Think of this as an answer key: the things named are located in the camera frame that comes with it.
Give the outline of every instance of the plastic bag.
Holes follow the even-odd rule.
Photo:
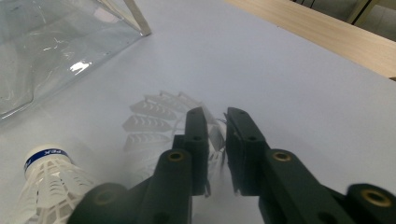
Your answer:
[[[149,34],[134,0],[0,0],[0,120]]]

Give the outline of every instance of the shuttlecock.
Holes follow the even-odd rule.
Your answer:
[[[153,175],[160,155],[172,148],[175,135],[185,132],[187,112],[199,106],[204,110],[209,133],[210,179],[220,161],[225,134],[221,135],[218,121],[206,106],[184,92],[174,95],[161,91],[159,95],[145,95],[144,98],[131,105],[133,114],[122,125],[129,133],[124,151],[131,185],[135,186]]]
[[[85,193],[98,184],[56,145],[31,150],[24,171],[26,184],[9,224],[66,223]]]

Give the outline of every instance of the screw hole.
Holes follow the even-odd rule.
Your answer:
[[[337,224],[337,220],[335,219],[335,217],[329,213],[318,213],[318,218],[322,223],[325,224]]]
[[[168,155],[169,161],[182,161],[184,156],[181,152],[172,152]]]
[[[118,194],[112,189],[104,189],[96,194],[93,201],[97,205],[106,205],[116,201]]]
[[[361,191],[361,196],[369,203],[380,207],[390,207],[392,201],[387,195],[375,189],[364,189]]]
[[[276,152],[273,154],[273,157],[277,161],[291,161],[291,156],[284,152]]]

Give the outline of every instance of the white tabletop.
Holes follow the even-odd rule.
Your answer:
[[[0,220],[37,145],[63,145],[87,172],[127,183],[121,125],[130,105],[160,91],[186,92],[217,118],[246,110],[271,147],[295,153],[330,188],[396,193],[396,83],[220,0],[136,2],[152,35],[0,123]],[[262,223],[257,198],[235,198],[226,177],[193,223]]]

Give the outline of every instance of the wooden surface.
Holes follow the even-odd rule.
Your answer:
[[[226,0],[377,72],[396,77],[396,42],[288,0]]]

